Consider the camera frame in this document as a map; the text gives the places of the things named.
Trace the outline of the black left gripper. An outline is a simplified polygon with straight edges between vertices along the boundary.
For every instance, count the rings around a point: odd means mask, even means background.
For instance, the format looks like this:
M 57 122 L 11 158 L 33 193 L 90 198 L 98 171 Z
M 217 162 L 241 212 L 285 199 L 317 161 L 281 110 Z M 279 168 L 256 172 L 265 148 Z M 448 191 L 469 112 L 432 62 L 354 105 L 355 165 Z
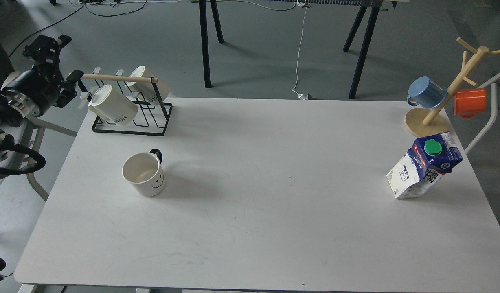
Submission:
M 51 106 L 63 108 L 75 98 L 83 72 L 75 69 L 65 79 L 59 68 L 60 52 L 71 41 L 67 35 L 40 35 L 25 46 L 22 54 L 34 65 L 3 87 L 8 107 L 21 116 L 42 116 Z

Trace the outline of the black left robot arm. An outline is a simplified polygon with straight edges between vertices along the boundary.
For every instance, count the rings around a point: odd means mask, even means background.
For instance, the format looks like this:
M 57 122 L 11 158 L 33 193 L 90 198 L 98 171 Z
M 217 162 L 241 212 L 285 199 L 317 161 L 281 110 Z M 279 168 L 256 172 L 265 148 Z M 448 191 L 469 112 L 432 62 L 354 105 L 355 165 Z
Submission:
M 0 162 L 7 158 L 10 151 L 34 160 L 34 163 L 19 169 L 0 167 L 0 174 L 30 174 L 46 165 L 39 152 L 15 144 L 14 137 L 1 126 L 19 127 L 25 119 L 40 117 L 53 106 L 63 108 L 77 96 L 76 85 L 81 81 L 83 72 L 75 70 L 65 79 L 59 68 L 60 52 L 71 41 L 72 38 L 67 35 L 56 39 L 38 36 L 23 50 L 23 55 L 34 62 L 32 68 L 19 73 L 0 88 Z

